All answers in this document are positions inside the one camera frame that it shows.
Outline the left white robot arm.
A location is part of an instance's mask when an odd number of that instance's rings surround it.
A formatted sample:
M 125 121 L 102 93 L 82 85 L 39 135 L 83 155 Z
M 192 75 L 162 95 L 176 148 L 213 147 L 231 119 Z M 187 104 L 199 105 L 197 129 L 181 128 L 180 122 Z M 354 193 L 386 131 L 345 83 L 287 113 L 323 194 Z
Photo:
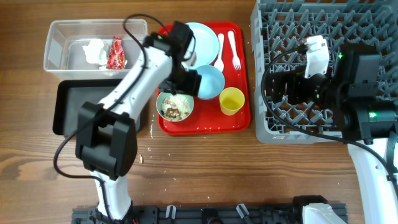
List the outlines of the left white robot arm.
M 99 103 L 86 102 L 78 114 L 75 154 L 89 170 L 99 193 L 96 218 L 103 223 L 134 219 L 126 174 L 137 155 L 136 125 L 144 105 L 159 89 L 196 96 L 201 75 L 192 70 L 191 28 L 176 21 L 167 35 L 153 33 L 139 44 L 139 60 Z

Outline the white napkin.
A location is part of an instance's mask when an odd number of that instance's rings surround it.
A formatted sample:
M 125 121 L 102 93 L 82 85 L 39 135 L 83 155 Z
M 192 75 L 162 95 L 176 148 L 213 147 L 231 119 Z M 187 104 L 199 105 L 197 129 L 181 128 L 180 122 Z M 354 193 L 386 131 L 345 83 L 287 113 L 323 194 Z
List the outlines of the white napkin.
M 109 45 L 101 39 L 92 39 L 88 45 L 83 46 L 86 61 L 90 64 L 99 65 L 100 70 L 106 70 L 108 49 Z

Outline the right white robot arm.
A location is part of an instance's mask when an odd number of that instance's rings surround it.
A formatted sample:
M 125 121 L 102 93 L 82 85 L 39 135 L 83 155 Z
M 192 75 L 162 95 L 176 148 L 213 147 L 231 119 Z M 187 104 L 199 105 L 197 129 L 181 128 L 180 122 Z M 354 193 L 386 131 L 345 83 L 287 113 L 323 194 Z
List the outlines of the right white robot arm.
M 333 112 L 342 136 L 314 136 L 343 142 L 356 169 L 366 223 L 397 223 L 397 102 L 377 99 L 381 56 L 366 44 L 343 44 L 327 75 L 300 68 L 261 79 L 262 99 L 288 95 L 292 104 L 314 101 Z

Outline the rice and food scraps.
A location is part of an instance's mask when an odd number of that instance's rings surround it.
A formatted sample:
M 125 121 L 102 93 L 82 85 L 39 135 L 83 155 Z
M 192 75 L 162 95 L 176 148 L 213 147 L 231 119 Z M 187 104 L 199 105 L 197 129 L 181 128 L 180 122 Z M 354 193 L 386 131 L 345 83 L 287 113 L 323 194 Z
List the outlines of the rice and food scraps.
M 189 100 L 183 95 L 170 95 L 161 103 L 161 115 L 169 121 L 181 121 L 191 112 Z

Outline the red snack wrapper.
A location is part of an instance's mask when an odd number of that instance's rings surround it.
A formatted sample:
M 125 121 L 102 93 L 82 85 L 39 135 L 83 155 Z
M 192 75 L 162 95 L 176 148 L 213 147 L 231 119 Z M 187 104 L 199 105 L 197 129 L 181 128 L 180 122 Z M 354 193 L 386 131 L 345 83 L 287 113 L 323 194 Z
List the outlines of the red snack wrapper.
M 122 70 L 126 64 L 124 49 L 122 47 L 122 38 L 118 36 L 113 37 L 111 50 L 108 55 L 107 69 Z

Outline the yellow plastic cup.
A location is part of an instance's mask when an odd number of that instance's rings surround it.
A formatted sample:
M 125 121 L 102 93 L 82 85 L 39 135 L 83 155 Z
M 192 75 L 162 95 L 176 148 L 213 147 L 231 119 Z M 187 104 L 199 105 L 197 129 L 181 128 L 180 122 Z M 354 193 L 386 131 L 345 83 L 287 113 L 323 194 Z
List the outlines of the yellow plastic cup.
M 244 93 L 235 87 L 225 88 L 220 93 L 221 112 L 227 116 L 236 114 L 245 104 Z

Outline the green bowl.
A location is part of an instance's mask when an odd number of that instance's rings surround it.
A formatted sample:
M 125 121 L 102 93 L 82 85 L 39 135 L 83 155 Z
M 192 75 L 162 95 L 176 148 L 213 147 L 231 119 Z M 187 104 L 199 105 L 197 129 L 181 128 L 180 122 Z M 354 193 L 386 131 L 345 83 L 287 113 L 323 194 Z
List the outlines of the green bowl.
M 160 108 L 160 107 L 161 107 L 162 100 L 164 100 L 165 97 L 170 96 L 170 95 L 173 95 L 173 94 L 161 92 L 161 93 L 159 93 L 159 95 L 158 95 L 158 97 L 157 97 L 156 108 L 157 108 L 158 114 L 159 114 L 162 118 L 164 118 L 164 117 L 161 115 L 161 113 L 160 113 L 160 111 L 161 111 L 161 108 Z M 190 112 L 190 114 L 189 114 L 188 116 L 190 116 L 191 113 L 192 113 L 192 111 L 193 111 L 193 109 L 194 109 L 194 98 L 193 98 L 192 96 L 190 96 L 190 95 L 183 95 L 183 96 L 186 96 L 186 97 L 188 98 L 188 100 L 189 100 L 189 103 L 190 103 L 190 106 L 191 106 L 191 112 Z

